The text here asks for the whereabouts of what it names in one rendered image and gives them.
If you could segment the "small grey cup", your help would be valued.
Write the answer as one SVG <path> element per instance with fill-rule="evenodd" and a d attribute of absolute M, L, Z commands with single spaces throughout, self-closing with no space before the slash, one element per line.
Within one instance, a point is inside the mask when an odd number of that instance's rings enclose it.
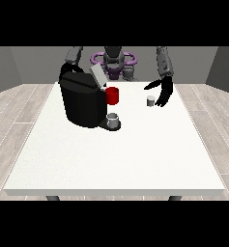
<path fill-rule="evenodd" d="M 106 116 L 107 126 L 110 128 L 115 128 L 119 124 L 119 117 L 116 113 L 109 113 Z"/>

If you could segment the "black coffee machine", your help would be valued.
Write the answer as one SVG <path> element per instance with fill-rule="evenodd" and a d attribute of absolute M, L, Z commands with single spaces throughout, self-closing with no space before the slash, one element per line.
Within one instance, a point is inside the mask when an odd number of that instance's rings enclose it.
<path fill-rule="evenodd" d="M 67 72 L 59 81 L 67 118 L 73 124 L 109 131 L 121 128 L 107 126 L 106 89 L 101 89 L 91 73 Z"/>

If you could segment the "red pod holder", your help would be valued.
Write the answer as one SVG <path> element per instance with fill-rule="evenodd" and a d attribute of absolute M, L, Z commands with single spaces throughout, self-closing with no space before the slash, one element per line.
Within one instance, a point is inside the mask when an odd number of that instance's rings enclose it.
<path fill-rule="evenodd" d="M 119 102 L 119 89 L 116 87 L 108 87 L 105 90 L 106 103 L 109 105 L 115 105 Z"/>

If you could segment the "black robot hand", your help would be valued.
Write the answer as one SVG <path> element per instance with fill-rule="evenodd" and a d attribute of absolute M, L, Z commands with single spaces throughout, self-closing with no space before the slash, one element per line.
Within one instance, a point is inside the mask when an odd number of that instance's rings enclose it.
<path fill-rule="evenodd" d="M 156 102 L 156 106 L 163 107 L 173 94 L 173 81 L 171 76 L 164 76 L 161 79 L 149 83 L 145 90 L 151 90 L 155 87 L 161 86 L 161 92 Z"/>
<path fill-rule="evenodd" d="M 60 70 L 60 74 L 59 74 L 59 78 L 62 78 L 62 76 L 67 73 L 67 72 L 83 72 L 83 69 L 80 68 L 79 66 L 77 65 L 73 65 L 73 64 L 70 64 L 70 63 L 65 63 L 61 66 L 61 70 Z"/>

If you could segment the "pale grey machine lid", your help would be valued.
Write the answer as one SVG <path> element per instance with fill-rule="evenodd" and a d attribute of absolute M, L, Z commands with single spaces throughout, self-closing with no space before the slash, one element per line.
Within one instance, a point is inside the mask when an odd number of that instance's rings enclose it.
<path fill-rule="evenodd" d="M 95 64 L 93 66 L 90 67 L 90 72 L 92 73 L 92 75 L 94 76 L 98 86 L 100 88 L 102 88 L 106 82 L 107 82 L 107 78 L 103 72 L 103 69 L 101 68 L 100 64 Z"/>

